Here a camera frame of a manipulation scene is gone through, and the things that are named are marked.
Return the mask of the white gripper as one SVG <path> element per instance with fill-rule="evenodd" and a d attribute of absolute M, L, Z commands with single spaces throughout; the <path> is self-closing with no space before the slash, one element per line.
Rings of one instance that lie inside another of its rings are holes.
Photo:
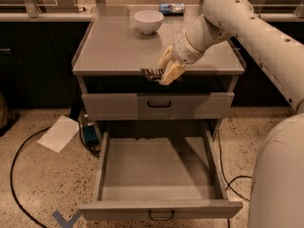
<path fill-rule="evenodd" d="M 165 69 L 160 84 L 169 86 L 184 73 L 185 64 L 193 65 L 204 53 L 204 50 L 198 50 L 191 45 L 186 30 L 183 29 L 175 38 L 173 45 L 166 48 L 158 61 L 157 68 Z"/>

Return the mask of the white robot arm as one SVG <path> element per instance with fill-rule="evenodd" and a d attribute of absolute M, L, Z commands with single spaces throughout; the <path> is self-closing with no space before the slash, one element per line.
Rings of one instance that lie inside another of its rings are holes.
<path fill-rule="evenodd" d="M 247 227 L 304 228 L 304 45 L 261 20 L 248 0 L 203 0 L 202 14 L 160 58 L 160 83 L 170 85 L 230 36 L 296 111 L 268 133 L 257 152 Z"/>

